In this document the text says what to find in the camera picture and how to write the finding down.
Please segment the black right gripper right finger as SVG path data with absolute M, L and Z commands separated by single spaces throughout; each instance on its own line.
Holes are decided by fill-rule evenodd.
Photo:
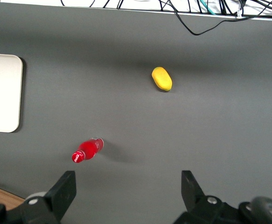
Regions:
M 204 194 L 194 175 L 189 170 L 181 172 L 181 196 L 186 211 L 175 224 L 242 224 L 238 209 L 215 196 Z

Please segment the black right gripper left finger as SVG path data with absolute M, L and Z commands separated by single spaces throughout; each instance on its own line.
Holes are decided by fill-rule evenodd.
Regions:
M 75 171 L 66 171 L 45 194 L 35 193 L 21 205 L 24 224 L 59 224 L 77 193 Z

